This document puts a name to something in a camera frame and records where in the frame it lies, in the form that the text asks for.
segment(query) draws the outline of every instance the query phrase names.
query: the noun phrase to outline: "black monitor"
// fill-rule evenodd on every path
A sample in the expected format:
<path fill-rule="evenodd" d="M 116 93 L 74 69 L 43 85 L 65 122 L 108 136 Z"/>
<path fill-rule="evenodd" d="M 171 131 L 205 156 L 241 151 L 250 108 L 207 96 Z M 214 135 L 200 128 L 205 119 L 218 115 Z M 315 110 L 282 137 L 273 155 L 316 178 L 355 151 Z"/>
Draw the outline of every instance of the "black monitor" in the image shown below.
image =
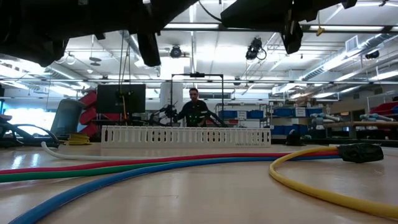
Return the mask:
<path fill-rule="evenodd" d="M 97 113 L 145 113 L 146 85 L 98 85 Z"/>

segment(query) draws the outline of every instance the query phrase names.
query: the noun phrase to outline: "black connector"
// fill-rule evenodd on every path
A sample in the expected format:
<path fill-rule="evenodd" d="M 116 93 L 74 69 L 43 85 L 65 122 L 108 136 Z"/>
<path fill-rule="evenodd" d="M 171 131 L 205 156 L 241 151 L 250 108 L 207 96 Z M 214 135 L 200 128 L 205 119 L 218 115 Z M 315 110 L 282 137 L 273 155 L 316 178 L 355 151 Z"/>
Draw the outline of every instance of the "black connector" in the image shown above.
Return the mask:
<path fill-rule="evenodd" d="M 337 147 L 341 158 L 346 162 L 364 163 L 384 159 L 380 146 L 368 143 L 340 145 Z"/>

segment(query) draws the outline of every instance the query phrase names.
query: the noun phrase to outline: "red panel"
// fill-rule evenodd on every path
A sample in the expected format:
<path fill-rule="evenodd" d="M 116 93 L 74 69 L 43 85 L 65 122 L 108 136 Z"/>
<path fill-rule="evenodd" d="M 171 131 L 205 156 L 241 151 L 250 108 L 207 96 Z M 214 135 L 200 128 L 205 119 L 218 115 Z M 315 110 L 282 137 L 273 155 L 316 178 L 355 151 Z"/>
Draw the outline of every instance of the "red panel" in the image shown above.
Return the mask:
<path fill-rule="evenodd" d="M 96 116 L 97 116 L 97 111 L 95 110 L 95 107 L 93 106 L 81 114 L 80 124 L 86 125 L 89 122 L 91 122 L 93 119 L 95 119 Z"/>
<path fill-rule="evenodd" d="M 374 108 L 373 110 L 371 110 L 370 113 L 377 113 L 379 115 L 394 114 L 392 112 L 392 109 L 395 106 L 398 106 L 398 101 L 391 102 L 391 103 L 383 103 L 383 104 L 379 105 L 378 107 Z"/>
<path fill-rule="evenodd" d="M 88 137 L 93 137 L 98 132 L 97 125 L 90 123 L 87 127 L 83 128 L 80 133 L 87 134 Z"/>
<path fill-rule="evenodd" d="M 79 101 L 84 103 L 86 107 L 92 106 L 97 101 L 97 92 L 91 91 L 87 95 L 80 98 Z"/>

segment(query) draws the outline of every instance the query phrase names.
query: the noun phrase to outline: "floor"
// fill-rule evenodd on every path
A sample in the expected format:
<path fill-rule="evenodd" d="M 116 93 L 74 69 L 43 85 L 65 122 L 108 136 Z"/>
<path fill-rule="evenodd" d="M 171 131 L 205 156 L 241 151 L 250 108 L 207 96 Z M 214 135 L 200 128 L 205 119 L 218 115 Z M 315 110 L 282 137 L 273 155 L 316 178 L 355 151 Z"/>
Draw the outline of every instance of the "floor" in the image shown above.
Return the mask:
<path fill-rule="evenodd" d="M 280 152 L 300 149 L 101 150 L 99 145 L 66 147 L 64 154 L 178 156 L 229 152 Z M 330 161 L 286 162 L 278 171 L 321 189 L 377 202 L 398 204 L 398 157 L 352 164 Z M 59 167 L 90 161 L 63 161 L 40 148 L 0 149 L 0 169 Z M 290 190 L 268 175 L 269 162 L 216 164 L 133 178 L 79 198 L 40 223 L 263 224 L 396 223 L 339 207 Z M 67 189 L 100 177 L 32 180 L 0 184 L 0 223 Z"/>

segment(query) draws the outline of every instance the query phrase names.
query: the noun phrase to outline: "yellow hose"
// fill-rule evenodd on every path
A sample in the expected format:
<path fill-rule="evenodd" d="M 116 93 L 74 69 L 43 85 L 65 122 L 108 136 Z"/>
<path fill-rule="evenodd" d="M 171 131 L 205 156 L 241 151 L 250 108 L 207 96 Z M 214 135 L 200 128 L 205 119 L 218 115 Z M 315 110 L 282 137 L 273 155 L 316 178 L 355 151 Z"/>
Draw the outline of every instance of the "yellow hose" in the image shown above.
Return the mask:
<path fill-rule="evenodd" d="M 327 202 L 335 203 L 337 205 L 341 205 L 347 208 L 352 208 L 361 212 L 370 213 L 373 215 L 379 215 L 383 217 L 391 217 L 398 218 L 398 206 L 388 205 L 385 203 L 372 202 L 369 200 L 358 199 L 354 197 L 349 197 L 341 194 L 337 194 L 328 190 L 316 189 L 315 187 L 311 187 L 300 182 L 290 180 L 283 175 L 280 175 L 275 171 L 275 167 L 279 164 L 302 154 L 310 153 L 310 152 L 320 152 L 320 151 L 335 151 L 336 147 L 318 147 L 314 149 L 306 149 L 299 152 L 294 152 L 284 157 L 281 157 L 275 160 L 269 166 L 269 174 L 275 180 L 284 184 L 291 189 L 297 190 L 301 193 L 310 195 L 312 197 L 316 197 Z"/>

